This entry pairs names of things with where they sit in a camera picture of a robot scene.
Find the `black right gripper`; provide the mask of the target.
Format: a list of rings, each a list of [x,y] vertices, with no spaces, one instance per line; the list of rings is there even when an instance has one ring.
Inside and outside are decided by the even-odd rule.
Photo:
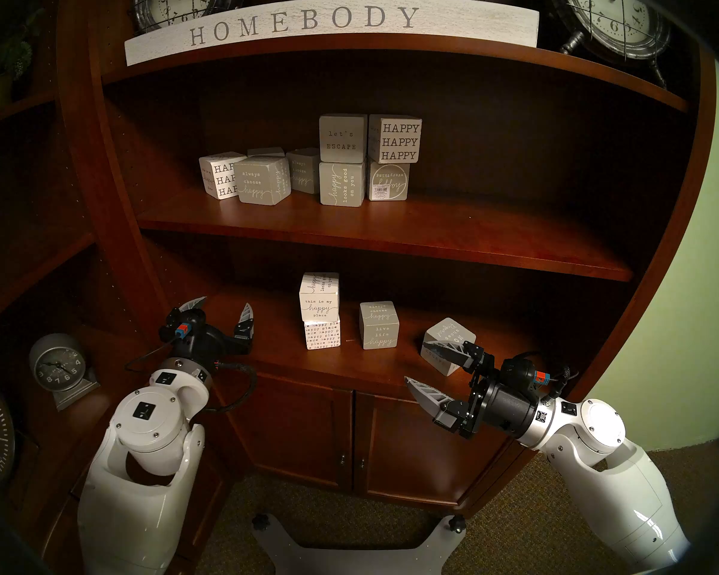
[[[429,341],[423,342],[422,346],[465,371],[475,371],[469,383],[471,394],[468,403],[405,376],[409,392],[432,417],[433,423],[466,439],[470,439],[482,423],[494,426],[515,439],[528,431],[539,403],[536,386],[517,389],[500,381],[496,372],[489,376],[480,375],[478,371],[494,370],[494,356],[485,353],[475,343]]]

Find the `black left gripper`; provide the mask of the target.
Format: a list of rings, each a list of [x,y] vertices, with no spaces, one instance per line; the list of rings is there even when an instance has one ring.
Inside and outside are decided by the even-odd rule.
[[[244,305],[231,336],[197,315],[207,297],[197,297],[170,310],[166,318],[166,342],[171,345],[170,358],[191,360],[206,370],[226,356],[248,355],[253,347],[254,314]]]

